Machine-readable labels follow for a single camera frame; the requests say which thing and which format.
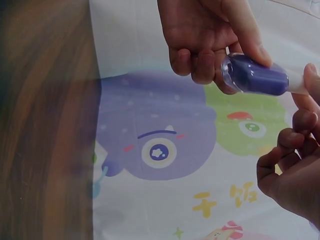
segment white bottle cap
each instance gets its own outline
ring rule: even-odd
[[[294,67],[283,67],[283,68],[289,78],[289,87],[287,91],[294,94],[309,95],[305,87],[304,77],[301,74],[303,70],[301,71],[300,69],[294,68]]]

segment cartoon print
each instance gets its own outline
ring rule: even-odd
[[[184,233],[185,233],[185,232],[182,231],[182,230],[180,229],[180,227],[177,227],[175,233],[172,234],[172,235],[173,235],[173,236],[176,236],[179,240],[181,240],[182,234],[184,234]]]
[[[232,184],[230,187],[230,198],[235,199],[236,208],[240,208],[243,202],[253,203],[256,202],[258,193],[254,190],[251,190],[254,186],[254,182],[246,182],[241,188],[238,188],[235,184]]]
[[[234,221],[229,221],[221,228],[217,228],[202,240],[275,240],[274,238],[260,234],[243,231],[243,228]]]
[[[217,228],[206,236],[203,240],[230,240],[241,239],[243,237],[243,229],[234,221],[229,221],[222,228]]]
[[[95,199],[99,196],[100,192],[101,192],[101,182],[104,179],[104,176],[107,174],[108,172],[108,167],[104,167],[101,176],[99,177],[98,180],[96,180],[93,185],[92,185],[92,198]]]
[[[172,180],[197,171],[216,143],[203,86],[174,73],[136,72],[101,81],[97,141],[107,177]]]
[[[274,96],[223,94],[214,83],[204,87],[208,106],[217,113],[217,142],[238,156],[261,156],[276,144],[278,133],[289,126],[286,110]]]
[[[208,198],[210,197],[210,192],[205,191],[205,192],[200,192],[196,195],[194,195],[193,197],[195,199],[201,199],[201,203],[197,206],[194,206],[192,208],[193,211],[201,211],[202,212],[202,216],[204,218],[210,218],[211,216],[211,209],[214,208],[217,205],[216,201],[209,201]]]

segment fingernail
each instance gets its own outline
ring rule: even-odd
[[[292,132],[292,133],[290,133],[289,138],[295,139],[297,136],[299,136],[299,133]]]
[[[180,53],[179,54],[179,61],[182,63],[186,63],[189,60],[189,54],[188,53]]]
[[[267,50],[264,48],[263,45],[260,45],[259,51],[260,51],[260,54],[261,54],[264,58],[272,61],[271,56],[269,55],[269,53],[267,52]]]
[[[313,63],[309,63],[308,67],[314,75],[318,75],[317,67]]]
[[[201,63],[205,67],[211,67],[214,64],[214,56],[212,54],[204,54],[201,57]]]

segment green star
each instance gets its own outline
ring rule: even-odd
[[[181,240],[181,235],[184,233],[184,231],[181,231],[179,227],[176,228],[176,232],[173,234],[174,236],[177,236],[179,240]]]

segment purple nail polish bottle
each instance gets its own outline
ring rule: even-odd
[[[241,53],[229,54],[221,64],[224,82],[242,93],[280,96],[285,92],[308,95],[303,76],[274,63],[262,66]]]

